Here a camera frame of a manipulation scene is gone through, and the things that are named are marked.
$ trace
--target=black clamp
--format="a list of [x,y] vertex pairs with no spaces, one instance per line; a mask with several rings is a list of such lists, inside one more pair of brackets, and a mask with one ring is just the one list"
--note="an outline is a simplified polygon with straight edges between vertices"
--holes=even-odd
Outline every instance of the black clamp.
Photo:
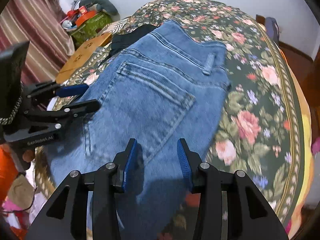
[[[114,193],[125,193],[137,157],[137,140],[97,171],[72,171],[32,223],[26,240],[85,240],[88,191],[93,191],[93,240],[120,240]],[[228,239],[287,240],[276,214],[244,171],[218,171],[178,141],[181,169],[192,193],[201,193],[193,240],[220,240],[222,195],[228,196]]]
[[78,117],[94,113],[100,108],[97,100],[71,103],[59,111],[41,110],[55,96],[81,96],[89,88],[87,84],[62,86],[55,81],[25,87],[22,103],[11,124],[2,126],[3,142],[9,143],[17,153],[24,169],[30,164],[22,160],[27,149],[46,145],[64,138],[65,130]]

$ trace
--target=wooden board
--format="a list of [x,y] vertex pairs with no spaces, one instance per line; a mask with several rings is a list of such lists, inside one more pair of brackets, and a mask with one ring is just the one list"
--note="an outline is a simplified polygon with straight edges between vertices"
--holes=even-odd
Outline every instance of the wooden board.
[[104,33],[101,36],[85,41],[62,67],[57,75],[56,82],[60,84],[65,82],[76,69],[82,67],[97,47],[105,46],[111,39],[111,33]]

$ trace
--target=orange fabric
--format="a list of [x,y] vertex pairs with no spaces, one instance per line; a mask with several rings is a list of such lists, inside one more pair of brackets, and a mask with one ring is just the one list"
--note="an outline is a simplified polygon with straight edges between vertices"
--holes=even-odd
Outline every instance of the orange fabric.
[[12,230],[12,232],[13,232],[20,240],[23,240],[24,237],[25,237],[26,234],[27,234],[27,230],[25,230],[25,229],[18,229],[18,228],[15,228],[15,227],[10,227],[10,229]]
[[18,175],[18,171],[10,156],[10,153],[0,146],[0,204],[5,200],[12,182]]
[[199,207],[201,194],[188,193],[185,201],[189,207]]

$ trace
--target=floral bedspread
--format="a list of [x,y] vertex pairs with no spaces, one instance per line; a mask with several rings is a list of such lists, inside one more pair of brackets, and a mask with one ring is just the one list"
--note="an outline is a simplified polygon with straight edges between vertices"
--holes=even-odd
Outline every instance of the floral bedspread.
[[[222,41],[228,50],[225,66],[232,90],[206,161],[222,171],[246,171],[286,226],[303,182],[304,140],[297,94],[278,48],[249,15],[210,0],[155,0],[126,19],[121,34],[169,19],[178,21],[194,41]],[[68,84],[93,83],[112,61],[98,67],[110,47],[103,50]],[[55,108],[69,100],[58,100]],[[188,195],[158,238],[191,239],[198,205],[199,196]],[[227,219],[225,210],[223,221]]]

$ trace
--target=striped curtain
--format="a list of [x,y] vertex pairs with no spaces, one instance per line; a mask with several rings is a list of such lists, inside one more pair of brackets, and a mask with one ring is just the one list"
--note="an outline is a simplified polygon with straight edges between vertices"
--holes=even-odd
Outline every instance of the striped curtain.
[[30,40],[21,80],[24,84],[54,80],[75,49],[60,26],[59,0],[10,0],[0,15],[0,50]]

